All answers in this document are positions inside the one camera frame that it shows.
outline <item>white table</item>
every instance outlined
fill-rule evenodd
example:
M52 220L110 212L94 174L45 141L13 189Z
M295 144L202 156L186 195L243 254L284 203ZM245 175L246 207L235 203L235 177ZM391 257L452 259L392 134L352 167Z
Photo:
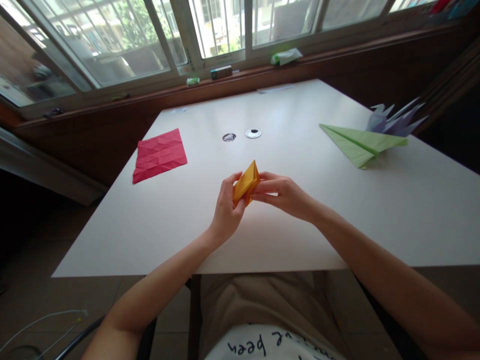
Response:
M144 139L179 128L188 164L133 185L135 151L53 276L149 273L209 226L222 179L253 159L411 266L480 264L480 176L412 136L360 170L319 128L363 130L371 113L319 80L163 110ZM246 138L252 128L262 135ZM254 201L197 272L344 267L312 225Z

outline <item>wooden wall panel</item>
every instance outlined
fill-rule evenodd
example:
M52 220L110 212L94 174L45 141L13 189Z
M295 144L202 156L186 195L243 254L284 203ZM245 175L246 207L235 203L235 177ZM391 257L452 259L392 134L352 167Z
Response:
M478 35L479 25L305 56L282 68L264 66L200 85L158 91L52 120L31 121L14 132L38 148L111 185L163 109L242 94L284 83L321 79L365 106L406 104Z

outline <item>cable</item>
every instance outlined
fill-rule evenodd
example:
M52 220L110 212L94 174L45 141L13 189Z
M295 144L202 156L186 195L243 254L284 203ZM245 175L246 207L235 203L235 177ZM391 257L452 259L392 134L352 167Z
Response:
M0 348L0 353L2 352L3 349L5 349L7 347L8 344L10 344L10 342L15 339L21 332L23 332L25 329L28 329L29 327L31 327L33 324L36 324L38 323L40 320L43 320L43 319L46 319L46 318L49 318L51 316L54 316L54 315L60 315L60 314L66 314L66 313L84 313L85 314L85 317L84 318L79 318L77 319L76 321L76 324L73 325L60 339L58 339L53 345L55 345L56 343L58 343L65 335L67 335L70 330L72 330L75 326L77 326L82 320L84 320L88 315L89 315L89 312L87 310L67 310L67 311L60 311L60 312L54 312L54 313L51 313L51 314L48 314L48 315L45 315L44 317L41 317L39 318L38 320L35 320L34 322L32 322L31 324L25 326L22 330L20 330L19 332L17 332L15 335L13 335L11 337L10 340L8 340L6 342L5 345L3 345L1 348ZM43 354L45 354L48 350L50 350L51 346L43 352Z
M69 329L67 330L66 333L64 333L62 336L60 336L60 338L59 338L57 341L55 341L52 345L50 345L50 347L49 347L47 350L45 350L44 352L42 352L35 360L43 359L42 356L45 355L45 353L46 353L48 350L50 350L51 348L53 348L56 343L58 343L58 342L59 342L60 340L62 340L65 336L67 336L67 334L68 334L70 331L72 331L74 327L76 327L78 324L80 324L80 323L82 322L82 320L84 320L84 319L79 318L79 319L75 322L75 324L74 324L71 328L69 328Z

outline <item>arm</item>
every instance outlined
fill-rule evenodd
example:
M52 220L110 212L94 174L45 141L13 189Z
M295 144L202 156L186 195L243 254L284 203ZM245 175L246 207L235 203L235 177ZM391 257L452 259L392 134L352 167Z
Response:
M192 243L135 284L108 312L83 360L126 359L137 356L145 328L167 306L200 264L235 232L245 199L233 205L233 183L241 172L221 185L210 227Z
M268 172L261 173L260 178L253 199L316 226L427 355L442 359L452 356L451 352L465 355L463 351L480 351L479 326L435 285L306 194L292 179Z

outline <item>khaki pants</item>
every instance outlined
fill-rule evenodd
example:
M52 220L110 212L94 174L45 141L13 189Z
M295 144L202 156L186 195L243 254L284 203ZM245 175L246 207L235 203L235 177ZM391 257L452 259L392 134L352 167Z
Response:
M328 347L336 359L350 359L339 329L318 298L296 272L202 275L199 359L233 326L248 323L278 326L322 344L319 348Z

